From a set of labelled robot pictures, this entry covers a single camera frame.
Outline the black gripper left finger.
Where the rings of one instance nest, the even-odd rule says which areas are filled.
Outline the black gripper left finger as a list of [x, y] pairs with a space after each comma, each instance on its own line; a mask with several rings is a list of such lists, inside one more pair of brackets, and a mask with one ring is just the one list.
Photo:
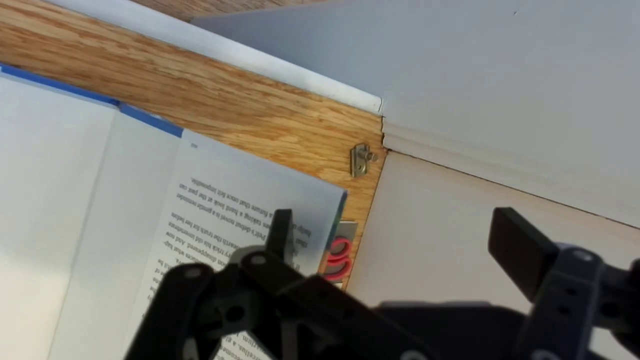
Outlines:
[[219, 270], [170, 268], [123, 360], [213, 360], [248, 333], [271, 360], [428, 360], [392, 320], [286, 259], [291, 212], [278, 209], [264, 245], [238, 247]]

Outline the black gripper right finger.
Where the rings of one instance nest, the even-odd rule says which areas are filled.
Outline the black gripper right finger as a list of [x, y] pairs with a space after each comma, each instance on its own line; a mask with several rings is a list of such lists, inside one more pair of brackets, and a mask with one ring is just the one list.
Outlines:
[[609, 265], [591, 249], [551, 242], [513, 207], [492, 212], [488, 251], [532, 303], [516, 360], [602, 360], [595, 327], [640, 356], [637, 262]]

